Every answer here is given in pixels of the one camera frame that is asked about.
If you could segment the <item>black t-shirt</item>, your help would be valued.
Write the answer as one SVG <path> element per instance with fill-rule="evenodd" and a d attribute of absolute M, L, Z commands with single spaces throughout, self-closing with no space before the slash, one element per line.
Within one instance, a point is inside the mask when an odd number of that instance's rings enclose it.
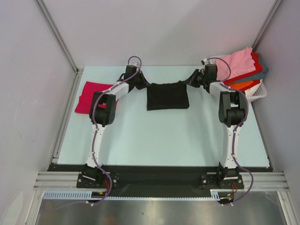
<path fill-rule="evenodd" d="M 183 81 L 147 87 L 147 110 L 188 109 L 187 86 Z"/>

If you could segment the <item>magenta t-shirt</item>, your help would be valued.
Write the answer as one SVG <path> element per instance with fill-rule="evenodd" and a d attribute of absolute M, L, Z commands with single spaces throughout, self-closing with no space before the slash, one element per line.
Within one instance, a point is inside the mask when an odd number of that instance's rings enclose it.
<path fill-rule="evenodd" d="M 83 87 L 82 94 L 79 97 L 78 104 L 75 108 L 75 113 L 89 114 L 94 92 L 104 91 L 112 86 L 112 84 L 103 84 L 87 81 Z"/>

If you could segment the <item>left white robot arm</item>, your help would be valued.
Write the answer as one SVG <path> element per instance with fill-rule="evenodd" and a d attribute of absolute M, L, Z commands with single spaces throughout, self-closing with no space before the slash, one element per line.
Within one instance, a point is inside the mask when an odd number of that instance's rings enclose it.
<path fill-rule="evenodd" d="M 132 89 L 143 89 L 149 83 L 143 76 L 141 67 L 137 64 L 128 64 L 117 82 L 104 91 L 96 91 L 93 94 L 90 108 L 92 122 L 92 142 L 89 155 L 86 160 L 88 167 L 97 168 L 103 164 L 101 160 L 101 145 L 106 128 L 114 122 L 117 101 L 128 94 Z"/>

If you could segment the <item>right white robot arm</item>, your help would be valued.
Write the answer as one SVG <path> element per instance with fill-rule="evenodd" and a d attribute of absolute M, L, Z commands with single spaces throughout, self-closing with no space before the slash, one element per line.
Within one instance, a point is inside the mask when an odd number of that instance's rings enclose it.
<path fill-rule="evenodd" d="M 215 64 L 206 64 L 202 69 L 195 69 L 184 83 L 194 88 L 203 87 L 219 100 L 218 118 L 224 129 L 224 144 L 219 162 L 221 173 L 216 176 L 216 182 L 221 188 L 227 188 L 233 183 L 233 178 L 238 176 L 240 167 L 237 162 L 238 140 L 249 111 L 245 92 L 218 81 Z"/>

